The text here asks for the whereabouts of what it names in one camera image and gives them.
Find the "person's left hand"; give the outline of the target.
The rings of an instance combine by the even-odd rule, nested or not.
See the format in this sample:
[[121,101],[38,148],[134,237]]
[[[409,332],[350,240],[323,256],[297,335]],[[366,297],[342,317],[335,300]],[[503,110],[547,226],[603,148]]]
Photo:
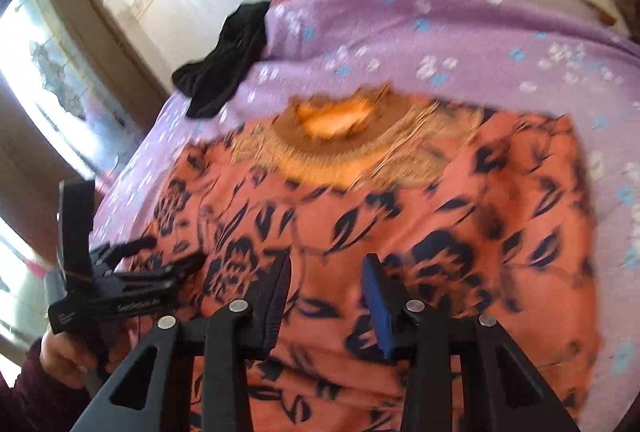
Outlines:
[[[131,351],[132,321],[121,322],[108,353],[105,371],[111,374]],[[85,375],[98,368],[98,361],[83,340],[71,334],[54,334],[50,326],[41,339],[40,365],[58,382],[74,390],[85,389]]]

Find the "dark maroon sleeve forearm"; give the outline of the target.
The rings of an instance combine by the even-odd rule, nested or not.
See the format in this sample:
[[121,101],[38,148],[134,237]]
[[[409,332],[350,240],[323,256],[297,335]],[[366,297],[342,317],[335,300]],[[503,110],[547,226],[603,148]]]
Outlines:
[[72,389],[40,363],[41,340],[32,343],[13,388],[1,378],[1,431],[68,432],[90,402],[86,389]]

